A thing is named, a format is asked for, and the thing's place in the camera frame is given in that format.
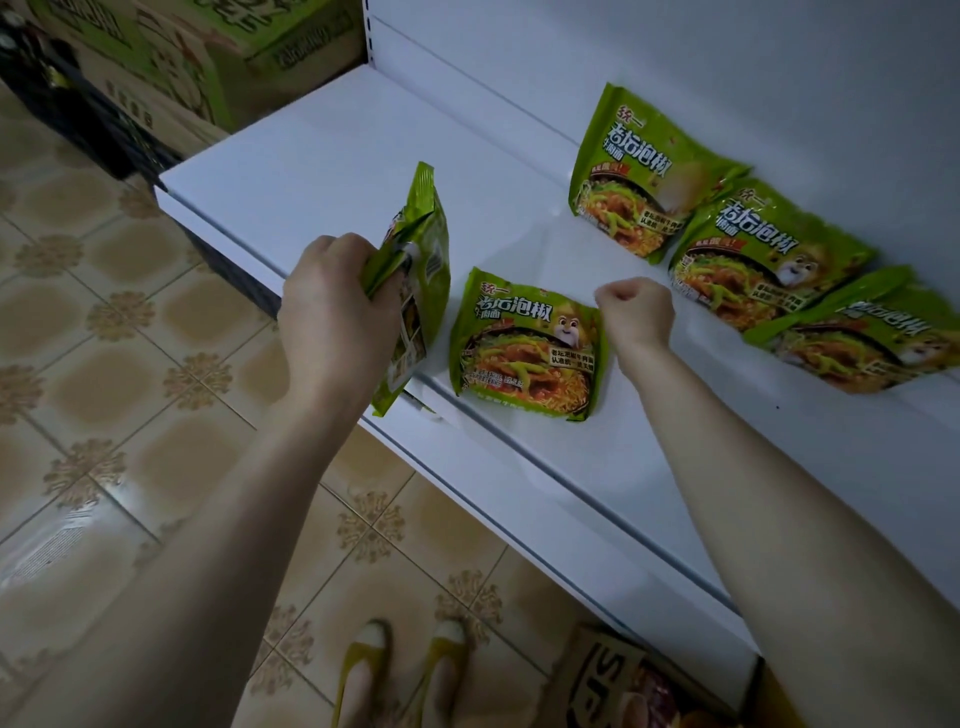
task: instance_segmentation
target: white wall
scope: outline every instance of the white wall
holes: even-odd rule
[[[579,143],[606,81],[960,305],[960,4],[370,0]],[[567,168],[572,167],[573,158]]]

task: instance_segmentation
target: yellow shoe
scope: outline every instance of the yellow shoe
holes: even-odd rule
[[[424,712],[433,713],[438,720],[430,720],[429,723],[446,725],[449,722],[450,714],[453,712],[453,700],[457,696],[457,691],[464,682],[464,674],[467,672],[467,662],[470,654],[467,644],[467,631],[464,625],[456,619],[443,621],[437,627],[433,634],[430,646],[426,652],[426,664],[423,668],[423,685],[420,689],[416,722],[416,728],[423,725]],[[437,664],[444,657],[449,658],[453,663],[455,674],[438,675],[442,682],[434,684],[434,672]]]
[[[383,687],[387,678],[388,668],[390,666],[390,626],[383,621],[371,619],[360,630],[359,634],[350,643],[347,648],[347,654],[344,656],[344,664],[340,668],[340,687],[337,689],[337,707],[333,711],[333,720],[330,723],[332,728],[338,728],[340,725],[340,712],[344,703],[344,689],[347,686],[347,678],[350,671],[358,664],[366,662],[370,665],[373,683],[370,689],[370,695],[366,700],[364,709],[368,715],[372,710],[373,699]],[[352,717],[348,722],[356,723]]]

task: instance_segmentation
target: shoe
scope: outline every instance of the shoe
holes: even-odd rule
[[[416,722],[414,725],[421,728],[423,725],[423,712],[428,707],[426,700],[430,693],[430,682],[433,678],[434,669],[437,663],[444,657],[450,658],[456,669],[456,680],[452,686],[450,695],[444,696],[446,708],[452,712],[453,702],[457,691],[464,682],[464,674],[467,672],[467,662],[470,655],[470,648],[467,642],[467,630],[457,619],[448,619],[442,621],[437,631],[433,634],[430,646],[426,652],[426,664],[423,668],[423,687],[418,697],[417,711],[415,713]]]
[[[350,671],[359,663],[366,661],[370,664],[373,674],[371,704],[373,698],[380,692],[387,679],[390,667],[391,635],[390,625],[387,622],[371,619],[360,630],[353,642],[347,648],[343,666],[340,668],[340,686],[337,689],[337,707],[333,712],[330,725],[337,728],[340,724],[340,709],[344,702],[344,688]]]

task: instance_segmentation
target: back of noodle packet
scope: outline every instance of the back of noodle packet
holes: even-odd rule
[[[600,311],[470,271],[450,334],[450,383],[485,400],[581,422],[607,359]]]
[[[743,338],[849,394],[960,365],[960,316],[905,265],[867,274]]]
[[[395,271],[404,273],[400,297],[402,326],[387,374],[373,393],[373,414],[383,417],[400,396],[414,368],[433,345],[450,296],[449,234],[446,216],[433,185],[433,167],[424,162],[417,173],[407,204],[396,214],[360,276],[368,296]]]
[[[626,88],[607,84],[580,145],[568,201],[573,214],[657,263],[693,209],[748,169],[715,155]]]
[[[816,303],[873,256],[769,184],[746,179],[693,216],[670,261],[670,280],[746,331]]]

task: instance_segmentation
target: hand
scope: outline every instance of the hand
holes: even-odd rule
[[[628,378],[633,379],[644,356],[669,351],[675,314],[668,288],[645,278],[615,280],[597,288],[593,297]]]
[[[290,372],[288,400],[324,405],[333,398],[359,419],[387,371],[400,332],[401,274],[369,300],[360,272],[375,248],[349,232],[307,246],[283,284],[277,317]]]

